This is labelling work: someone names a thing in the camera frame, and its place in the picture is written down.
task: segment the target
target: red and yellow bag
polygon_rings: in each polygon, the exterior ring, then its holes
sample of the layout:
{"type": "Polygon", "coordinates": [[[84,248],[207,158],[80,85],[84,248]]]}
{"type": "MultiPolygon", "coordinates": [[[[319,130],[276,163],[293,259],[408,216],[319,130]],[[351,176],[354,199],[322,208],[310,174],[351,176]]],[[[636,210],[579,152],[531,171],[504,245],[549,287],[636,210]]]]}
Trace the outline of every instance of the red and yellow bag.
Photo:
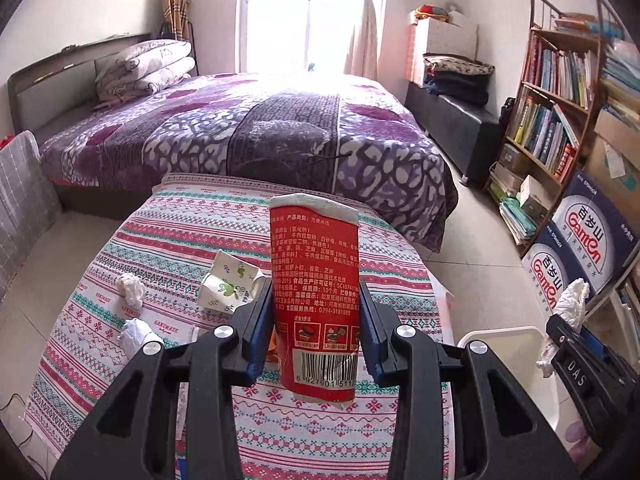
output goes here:
{"type": "Polygon", "coordinates": [[[352,400],[360,344],[358,211],[295,193],[271,199],[270,221],[280,380],[302,400],[352,400]]]}

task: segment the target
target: headboard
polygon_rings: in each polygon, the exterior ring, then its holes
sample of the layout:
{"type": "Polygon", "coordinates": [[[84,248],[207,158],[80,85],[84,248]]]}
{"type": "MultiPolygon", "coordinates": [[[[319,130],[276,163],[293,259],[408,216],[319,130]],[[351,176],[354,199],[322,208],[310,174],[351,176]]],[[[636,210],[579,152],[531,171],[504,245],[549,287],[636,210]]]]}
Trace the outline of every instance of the headboard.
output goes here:
{"type": "Polygon", "coordinates": [[[71,45],[12,74],[7,87],[14,132],[30,130],[41,144],[87,117],[98,104],[95,77],[109,58],[150,39],[133,34],[71,45]]]}

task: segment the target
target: purple bedspread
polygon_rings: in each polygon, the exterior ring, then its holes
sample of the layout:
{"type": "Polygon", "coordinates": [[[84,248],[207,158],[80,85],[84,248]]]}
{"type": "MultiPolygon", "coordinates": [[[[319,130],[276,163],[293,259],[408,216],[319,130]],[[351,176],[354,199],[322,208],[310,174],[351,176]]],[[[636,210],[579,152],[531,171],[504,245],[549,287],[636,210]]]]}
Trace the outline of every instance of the purple bedspread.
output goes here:
{"type": "Polygon", "coordinates": [[[59,184],[149,190],[169,172],[242,176],[371,206],[439,251],[458,194],[412,115],[356,76],[200,76],[101,111],[49,139],[59,184]]]}

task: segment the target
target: gray checkered fabric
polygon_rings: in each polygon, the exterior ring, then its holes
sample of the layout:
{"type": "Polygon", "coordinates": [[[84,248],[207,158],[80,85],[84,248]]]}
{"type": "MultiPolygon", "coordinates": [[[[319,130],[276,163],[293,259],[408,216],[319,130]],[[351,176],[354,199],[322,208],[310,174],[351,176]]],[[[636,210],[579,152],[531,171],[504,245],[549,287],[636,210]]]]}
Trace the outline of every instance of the gray checkered fabric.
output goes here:
{"type": "Polygon", "coordinates": [[[36,139],[23,132],[0,150],[0,300],[60,211],[58,196],[40,171],[36,139]]]}

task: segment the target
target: pillow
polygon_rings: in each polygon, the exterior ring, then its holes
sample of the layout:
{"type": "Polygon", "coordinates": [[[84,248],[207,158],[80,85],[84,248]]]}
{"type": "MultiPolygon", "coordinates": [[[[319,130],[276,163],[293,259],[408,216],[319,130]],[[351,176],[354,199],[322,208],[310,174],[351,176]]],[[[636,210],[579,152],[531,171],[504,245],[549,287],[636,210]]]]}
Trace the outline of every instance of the pillow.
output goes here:
{"type": "Polygon", "coordinates": [[[131,97],[149,96],[158,93],[180,81],[196,62],[193,57],[182,59],[156,70],[133,82],[117,82],[109,89],[98,88],[100,101],[126,100],[131,97]]]}
{"type": "Polygon", "coordinates": [[[131,83],[171,65],[191,52],[191,43],[178,41],[168,45],[157,46],[151,50],[126,60],[123,65],[113,72],[107,73],[98,81],[98,91],[109,90],[116,85],[131,83]]]}
{"type": "Polygon", "coordinates": [[[129,59],[133,59],[134,57],[137,57],[140,54],[144,54],[145,52],[148,52],[152,48],[156,48],[158,46],[165,46],[172,43],[183,43],[183,41],[177,41],[177,40],[143,41],[142,43],[137,43],[135,45],[125,48],[124,50],[121,50],[115,56],[111,57],[109,62],[104,67],[102,67],[102,70],[100,70],[100,73],[95,78],[95,82],[100,81],[100,79],[102,79],[105,76],[105,74],[111,73],[114,70],[117,70],[120,67],[122,67],[124,63],[129,59]]]}

